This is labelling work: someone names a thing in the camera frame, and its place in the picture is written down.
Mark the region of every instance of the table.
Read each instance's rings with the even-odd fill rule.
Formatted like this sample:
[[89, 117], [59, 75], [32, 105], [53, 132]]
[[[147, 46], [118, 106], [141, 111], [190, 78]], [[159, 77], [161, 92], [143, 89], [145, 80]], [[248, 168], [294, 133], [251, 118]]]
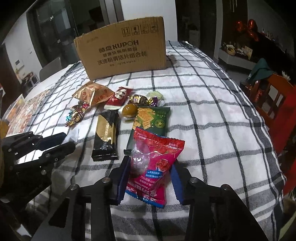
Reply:
[[[186, 141], [179, 162], [205, 183], [230, 184], [268, 238], [276, 239], [283, 214], [284, 177], [262, 117], [239, 87], [199, 49], [184, 42], [167, 42], [166, 55], [165, 70], [116, 75], [96, 82], [113, 91], [128, 85], [137, 94], [161, 92], [165, 105], [171, 108], [167, 136]], [[65, 127], [69, 108], [77, 104], [72, 94], [87, 81], [82, 64], [72, 66], [47, 94], [28, 125], [27, 131], [43, 137], [60, 132], [75, 135], [77, 143], [75, 152], [53, 170], [52, 186], [31, 201], [28, 210], [46, 215], [70, 184], [92, 185], [120, 165], [132, 123], [119, 123], [119, 160], [102, 162], [91, 158], [102, 106], [87, 112], [73, 129]], [[41, 153], [32, 152], [20, 163], [36, 159]], [[167, 205], [163, 209], [127, 194], [121, 205], [111, 207], [117, 240], [184, 239], [189, 206], [178, 203], [170, 176], [165, 178]], [[86, 238], [90, 238], [89, 215], [86, 221]]]
[[40, 82], [37, 86], [35, 86], [26, 96], [25, 101], [28, 101], [40, 94], [42, 91], [46, 89], [50, 89], [55, 85], [55, 83], [70, 69], [73, 65], [69, 64], [66, 68], [56, 72], [52, 76], [48, 77], [46, 80]]

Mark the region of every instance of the white wall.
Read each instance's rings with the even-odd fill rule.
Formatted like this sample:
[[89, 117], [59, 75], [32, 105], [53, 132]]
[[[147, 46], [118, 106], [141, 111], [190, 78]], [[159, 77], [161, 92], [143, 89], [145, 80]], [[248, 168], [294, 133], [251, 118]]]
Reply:
[[216, 40], [215, 40], [215, 50], [214, 50], [214, 60], [218, 61], [219, 49], [222, 42], [222, 31], [223, 31], [223, 4], [222, 0], [216, 0], [216, 10], [217, 10], [217, 21], [216, 21]]
[[175, 0], [121, 0], [124, 20], [162, 16], [165, 39], [177, 41], [177, 17]]
[[283, 50], [294, 56], [293, 36], [284, 20], [264, 0], [247, 0], [248, 19], [254, 19], [258, 26], [258, 32], [262, 28], [279, 37]]
[[18, 74], [20, 79], [30, 72], [33, 72], [39, 78], [39, 71], [42, 67], [30, 38], [26, 13], [23, 13], [15, 22], [3, 43], [6, 45], [8, 58], [14, 71], [16, 70], [15, 62], [17, 60], [22, 60], [24, 63], [24, 67]]

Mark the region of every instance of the brown egg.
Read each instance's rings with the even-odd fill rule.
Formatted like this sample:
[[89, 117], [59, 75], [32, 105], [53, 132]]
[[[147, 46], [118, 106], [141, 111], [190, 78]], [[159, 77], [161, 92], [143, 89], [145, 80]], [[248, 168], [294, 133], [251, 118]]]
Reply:
[[123, 109], [122, 109], [122, 115], [126, 118], [133, 118], [137, 114], [137, 109], [138, 107], [134, 104], [127, 104]]

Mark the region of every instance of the plastic wrapper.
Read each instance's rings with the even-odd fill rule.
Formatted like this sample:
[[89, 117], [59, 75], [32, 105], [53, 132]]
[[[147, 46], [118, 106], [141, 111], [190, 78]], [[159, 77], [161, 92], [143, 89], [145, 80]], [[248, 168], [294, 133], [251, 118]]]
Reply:
[[107, 101], [113, 94], [114, 92], [108, 87], [89, 81], [80, 87], [72, 97], [93, 107], [95, 104]]
[[126, 193], [157, 207], [165, 205], [163, 177], [184, 149], [185, 141], [160, 137], [139, 127], [134, 132], [131, 173]]
[[139, 107], [137, 116], [133, 122], [126, 150], [123, 151], [124, 154], [131, 154], [131, 150], [134, 146], [133, 133], [137, 126], [154, 134], [165, 136], [169, 112], [170, 107]]
[[99, 114], [94, 148], [91, 157], [94, 161], [116, 160], [116, 139], [118, 128], [118, 110]]
[[133, 88], [128, 86], [121, 86], [119, 89], [111, 96], [105, 105], [105, 109], [117, 110], [125, 102], [126, 98], [130, 95]]
[[134, 94], [134, 95], [130, 95], [129, 96], [129, 102], [128, 102], [128, 104], [135, 104], [135, 105], [139, 105], [139, 106], [146, 106], [146, 105], [148, 105], [148, 99], [147, 99], [146, 96]]
[[66, 126], [70, 127], [81, 121], [85, 115], [85, 111], [89, 108], [89, 104], [78, 101], [78, 105], [70, 108], [69, 114], [66, 116]]
[[130, 119], [135, 118], [137, 115], [138, 107], [135, 104], [127, 104], [122, 109], [122, 116]]
[[157, 104], [158, 104], [158, 99], [157, 99], [157, 97], [152, 97], [152, 98], [150, 98], [149, 100], [148, 100], [148, 105], [149, 106], [157, 106]]
[[151, 92], [149, 92], [149, 93], [146, 94], [146, 97], [148, 99], [153, 98], [153, 97], [157, 97], [157, 99], [159, 101], [160, 100], [163, 100], [163, 95], [159, 91], [151, 91]]

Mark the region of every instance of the red balloon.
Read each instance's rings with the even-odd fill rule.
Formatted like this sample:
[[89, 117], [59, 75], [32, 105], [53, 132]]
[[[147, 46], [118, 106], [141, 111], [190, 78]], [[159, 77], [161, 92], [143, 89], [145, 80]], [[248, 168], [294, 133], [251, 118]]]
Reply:
[[247, 30], [247, 32], [248, 32], [248, 35], [251, 37], [251, 38], [253, 38], [256, 42], [258, 42], [259, 41], [259, 38], [258, 38], [258, 35], [257, 35], [257, 33], [255, 33], [253, 30]]
[[243, 23], [241, 20], [238, 20], [235, 22], [235, 29], [238, 31], [238, 32], [242, 32], [243, 31]]
[[250, 19], [248, 21], [248, 29], [257, 31], [258, 27], [257, 27], [256, 21], [254, 19]]

